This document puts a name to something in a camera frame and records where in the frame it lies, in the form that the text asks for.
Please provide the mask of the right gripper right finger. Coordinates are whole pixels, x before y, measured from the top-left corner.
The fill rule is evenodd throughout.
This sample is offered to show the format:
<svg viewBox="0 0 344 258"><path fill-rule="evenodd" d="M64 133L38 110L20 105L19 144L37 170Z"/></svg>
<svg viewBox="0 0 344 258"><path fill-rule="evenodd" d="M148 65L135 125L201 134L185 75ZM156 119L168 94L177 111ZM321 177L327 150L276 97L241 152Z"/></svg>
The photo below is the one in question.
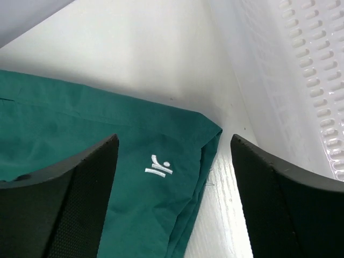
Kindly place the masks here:
<svg viewBox="0 0 344 258"><path fill-rule="evenodd" d="M235 134L231 153L254 257L343 257L343 183Z"/></svg>

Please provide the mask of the teal green shorts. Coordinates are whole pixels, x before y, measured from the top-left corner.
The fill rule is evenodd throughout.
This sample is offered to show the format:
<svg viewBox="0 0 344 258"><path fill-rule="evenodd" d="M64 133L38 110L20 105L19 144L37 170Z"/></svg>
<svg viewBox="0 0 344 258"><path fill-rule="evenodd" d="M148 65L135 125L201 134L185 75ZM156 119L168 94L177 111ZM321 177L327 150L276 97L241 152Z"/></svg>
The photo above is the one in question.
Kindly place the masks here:
<svg viewBox="0 0 344 258"><path fill-rule="evenodd" d="M197 112L1 71L2 180L118 136L99 257L184 256L221 133Z"/></svg>

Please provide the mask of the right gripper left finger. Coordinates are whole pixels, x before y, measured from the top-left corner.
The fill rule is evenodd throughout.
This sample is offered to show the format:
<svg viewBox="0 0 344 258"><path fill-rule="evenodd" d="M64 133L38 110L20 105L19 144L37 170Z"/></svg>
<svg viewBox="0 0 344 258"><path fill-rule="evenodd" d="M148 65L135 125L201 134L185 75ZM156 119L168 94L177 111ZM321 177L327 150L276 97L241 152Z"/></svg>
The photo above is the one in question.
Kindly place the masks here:
<svg viewBox="0 0 344 258"><path fill-rule="evenodd" d="M56 164L1 182L1 257L96 257L118 148L113 134Z"/></svg>

